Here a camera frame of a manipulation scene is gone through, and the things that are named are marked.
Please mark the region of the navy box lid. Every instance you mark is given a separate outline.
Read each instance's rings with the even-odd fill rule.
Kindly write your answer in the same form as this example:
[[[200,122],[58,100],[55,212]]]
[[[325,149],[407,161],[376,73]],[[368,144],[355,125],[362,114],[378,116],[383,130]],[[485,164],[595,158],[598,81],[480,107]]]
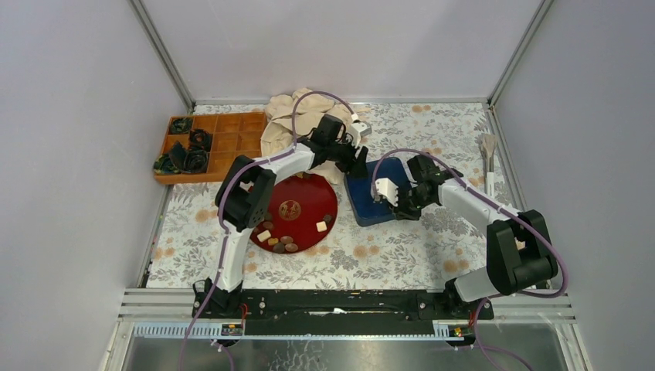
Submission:
[[[350,175],[345,178],[345,189],[355,215],[355,221],[362,227],[395,220],[388,203],[386,201],[376,203],[371,194],[372,175],[377,162],[375,160],[366,163],[367,179],[354,178]],[[377,176],[390,179],[401,190],[412,187],[403,163],[399,158],[390,157],[385,159],[378,169]]]

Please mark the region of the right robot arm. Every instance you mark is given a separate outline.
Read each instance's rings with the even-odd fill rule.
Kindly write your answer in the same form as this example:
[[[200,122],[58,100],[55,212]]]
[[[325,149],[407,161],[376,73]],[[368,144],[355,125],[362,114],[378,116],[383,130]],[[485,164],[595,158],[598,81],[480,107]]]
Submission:
[[[566,276],[539,212],[502,206],[465,182],[458,171],[438,166],[427,155],[410,158],[408,167],[415,184],[393,193],[397,219],[419,220],[427,206],[438,205],[463,217],[486,239],[484,267],[446,284],[443,308],[450,317],[464,317],[479,299],[508,296]]]

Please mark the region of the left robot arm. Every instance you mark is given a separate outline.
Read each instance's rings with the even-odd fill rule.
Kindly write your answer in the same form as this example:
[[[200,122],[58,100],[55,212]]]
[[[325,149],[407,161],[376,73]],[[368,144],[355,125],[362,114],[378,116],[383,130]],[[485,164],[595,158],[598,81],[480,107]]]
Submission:
[[[325,162],[356,178],[367,178],[368,148],[360,145],[344,123],[329,114],[309,134],[274,155],[238,156],[217,195],[217,217],[222,228],[216,275],[205,283],[200,309],[211,308],[223,318],[239,310],[246,245],[253,229],[264,219],[278,183]]]

